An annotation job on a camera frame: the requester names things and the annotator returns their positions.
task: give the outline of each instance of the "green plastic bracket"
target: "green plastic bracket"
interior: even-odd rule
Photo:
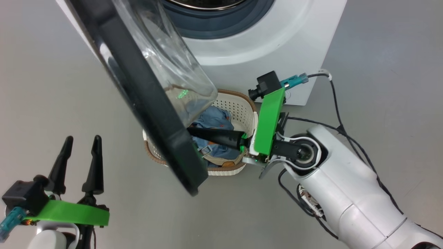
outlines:
[[[25,219],[107,226],[109,223],[109,212],[93,206],[50,200],[37,216],[29,216]]]
[[[263,98],[258,117],[254,149],[261,154],[271,153],[272,139],[277,128],[278,118],[284,99],[284,88],[280,88]]]

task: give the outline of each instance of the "cable connector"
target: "cable connector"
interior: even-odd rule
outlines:
[[[308,81],[309,81],[309,79],[307,78],[306,73],[304,73],[304,74],[300,74],[300,75],[294,75],[290,78],[282,80],[282,81],[280,81],[280,84],[282,87],[284,87],[286,90],[288,90],[294,86],[304,84]]]
[[[301,199],[310,207],[310,209],[315,213],[315,215],[317,217],[322,217],[323,211],[317,207],[318,205],[317,201],[304,189],[304,187],[301,184],[298,185],[298,192],[301,196]]]
[[[18,226],[26,217],[26,211],[21,207],[14,207],[0,224],[0,243],[4,243],[12,229]]]

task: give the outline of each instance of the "blue connector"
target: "blue connector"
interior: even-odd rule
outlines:
[[[0,243],[6,241],[14,227],[18,226],[26,217],[26,212],[21,207],[14,207],[6,218],[0,223]]]
[[[285,80],[280,81],[280,84],[282,87],[284,87],[286,90],[291,89],[294,86],[304,84],[308,82],[309,79],[307,78],[306,73],[300,74],[299,76],[294,75],[290,78],[287,78]]]

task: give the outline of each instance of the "white plastic basket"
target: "white plastic basket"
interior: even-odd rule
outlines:
[[[231,122],[236,131],[244,131],[251,136],[257,128],[258,116],[254,105],[248,96],[229,90],[218,90],[218,96],[212,104],[220,109],[231,112]],[[157,163],[167,166],[155,145],[149,140],[145,131],[143,131],[143,140],[148,156]],[[245,168],[245,163],[239,162],[232,167],[208,168],[209,175],[228,176],[238,174]]]

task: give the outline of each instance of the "brown basket rim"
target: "brown basket rim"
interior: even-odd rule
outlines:
[[[229,94],[229,95],[234,95],[234,96],[237,96],[237,97],[241,97],[241,98],[243,98],[244,100],[246,100],[249,103],[249,105],[251,106],[253,112],[257,111],[254,102],[248,96],[246,96],[246,95],[244,95],[242,93],[239,93],[239,92],[236,92],[236,91],[225,90],[225,89],[218,89],[218,93],[224,93],[224,94]],[[158,159],[158,158],[156,158],[154,156],[154,154],[149,149],[149,143],[146,140],[144,141],[144,149],[146,150],[146,153],[148,154],[148,156],[154,162],[159,163],[159,164],[167,165],[167,161],[160,160],[160,159]],[[208,171],[232,171],[232,170],[236,170],[236,169],[241,168],[244,164],[245,163],[243,163],[243,162],[239,162],[234,167],[208,168]]]

